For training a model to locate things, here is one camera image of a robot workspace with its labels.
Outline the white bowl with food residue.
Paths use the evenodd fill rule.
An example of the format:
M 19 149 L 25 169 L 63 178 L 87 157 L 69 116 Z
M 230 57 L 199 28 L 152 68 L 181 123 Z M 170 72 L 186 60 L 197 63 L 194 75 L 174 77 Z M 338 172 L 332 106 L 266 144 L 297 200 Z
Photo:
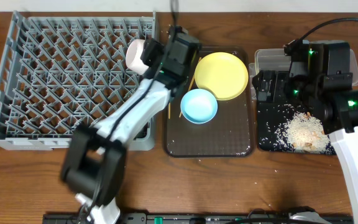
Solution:
M 133 72 L 143 75 L 149 68 L 141 59 L 144 50 L 145 40 L 135 39 L 128 46 L 126 52 L 126 66 Z

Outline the yellow plate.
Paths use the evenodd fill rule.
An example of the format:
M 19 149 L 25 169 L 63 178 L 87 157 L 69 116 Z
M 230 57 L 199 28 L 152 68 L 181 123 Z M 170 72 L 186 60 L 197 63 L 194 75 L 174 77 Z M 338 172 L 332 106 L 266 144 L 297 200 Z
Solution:
M 217 100 L 232 100 L 246 88 L 249 74 L 242 60 L 233 54 L 215 52 L 203 57 L 197 64 L 195 83 L 210 91 Z

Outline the long wooden chopstick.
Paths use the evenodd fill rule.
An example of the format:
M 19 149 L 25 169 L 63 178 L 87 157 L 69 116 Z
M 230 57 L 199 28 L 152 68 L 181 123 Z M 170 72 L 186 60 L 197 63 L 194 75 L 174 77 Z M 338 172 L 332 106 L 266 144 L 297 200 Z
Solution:
M 171 117 L 171 103 L 168 104 L 168 119 Z

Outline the light blue bowl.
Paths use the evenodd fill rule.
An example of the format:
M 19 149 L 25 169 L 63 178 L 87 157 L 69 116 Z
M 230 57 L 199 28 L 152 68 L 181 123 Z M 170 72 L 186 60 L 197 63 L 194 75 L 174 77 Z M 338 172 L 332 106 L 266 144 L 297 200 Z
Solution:
M 211 121 L 218 112 L 215 96 L 204 89 L 187 92 L 180 102 L 181 115 L 193 124 L 205 124 Z

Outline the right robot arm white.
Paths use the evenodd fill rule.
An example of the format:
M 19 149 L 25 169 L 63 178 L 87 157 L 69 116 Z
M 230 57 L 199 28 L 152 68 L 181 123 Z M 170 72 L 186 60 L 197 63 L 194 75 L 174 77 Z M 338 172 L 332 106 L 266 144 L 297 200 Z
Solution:
M 294 75 L 262 70 L 253 79 L 257 102 L 300 105 L 318 118 L 336 151 L 358 223 L 358 90 L 351 72 Z

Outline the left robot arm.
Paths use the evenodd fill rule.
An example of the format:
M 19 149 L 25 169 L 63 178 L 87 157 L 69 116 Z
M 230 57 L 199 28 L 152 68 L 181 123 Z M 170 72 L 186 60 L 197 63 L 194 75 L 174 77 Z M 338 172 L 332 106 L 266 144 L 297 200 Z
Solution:
M 124 179 L 129 146 L 157 113 L 182 91 L 201 43 L 180 26 L 169 31 L 168 42 L 134 40 L 126 66 L 142 75 L 136 91 L 112 115 L 92 127 L 73 132 L 60 178 L 82 201 L 77 223 L 116 223 L 115 197 Z

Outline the clear plastic waste bin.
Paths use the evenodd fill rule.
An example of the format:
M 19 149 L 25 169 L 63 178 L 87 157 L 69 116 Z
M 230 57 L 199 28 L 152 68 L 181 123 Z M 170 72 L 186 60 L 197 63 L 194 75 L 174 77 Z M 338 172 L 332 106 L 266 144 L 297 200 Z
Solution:
M 353 73 L 352 87 L 358 85 L 358 65 L 354 52 L 350 52 L 350 72 Z M 259 103 L 294 103 L 292 98 L 288 95 L 291 91 L 288 88 L 289 79 L 297 76 L 291 71 L 294 71 L 295 66 L 292 65 L 291 57 L 287 56 L 283 49 L 260 49 L 255 53 L 255 63 L 253 66 L 254 76 L 261 70 L 275 70 L 278 72 L 274 102 L 260 102 L 257 101 L 256 92 L 254 88 L 254 99 Z

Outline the grey dishwasher rack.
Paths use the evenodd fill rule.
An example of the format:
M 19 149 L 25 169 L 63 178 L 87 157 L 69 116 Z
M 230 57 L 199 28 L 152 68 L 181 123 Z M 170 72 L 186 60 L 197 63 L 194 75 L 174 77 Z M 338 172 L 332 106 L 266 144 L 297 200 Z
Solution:
M 80 124 L 113 114 L 140 84 L 126 66 L 137 40 L 158 39 L 150 17 L 24 17 L 14 12 L 0 63 L 0 147 L 66 148 Z

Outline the dark brown serving tray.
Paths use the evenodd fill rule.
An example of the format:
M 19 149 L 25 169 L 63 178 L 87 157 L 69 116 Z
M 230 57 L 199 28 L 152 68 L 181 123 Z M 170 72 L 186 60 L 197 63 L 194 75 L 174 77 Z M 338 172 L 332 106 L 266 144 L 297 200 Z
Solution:
M 218 101 L 216 116 L 205 124 L 179 118 L 182 95 L 163 116 L 163 148 L 172 157 L 245 157 L 255 148 L 250 85 L 236 98 Z

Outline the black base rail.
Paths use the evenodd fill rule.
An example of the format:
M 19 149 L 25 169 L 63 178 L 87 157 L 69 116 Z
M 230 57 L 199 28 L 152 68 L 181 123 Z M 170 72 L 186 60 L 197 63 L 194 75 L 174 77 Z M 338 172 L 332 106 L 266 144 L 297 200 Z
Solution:
M 275 219 L 295 219 L 318 223 L 353 223 L 353 218 L 348 215 L 319 215 L 310 207 L 298 207 L 286 212 L 267 212 L 262 209 L 255 209 L 247 215 L 196 215 L 196 214 L 147 214 L 147 213 L 125 213 L 118 218 L 122 224 L 187 224 L 205 223 L 219 224 L 229 223 L 243 219 L 268 219 L 269 223 L 275 223 Z

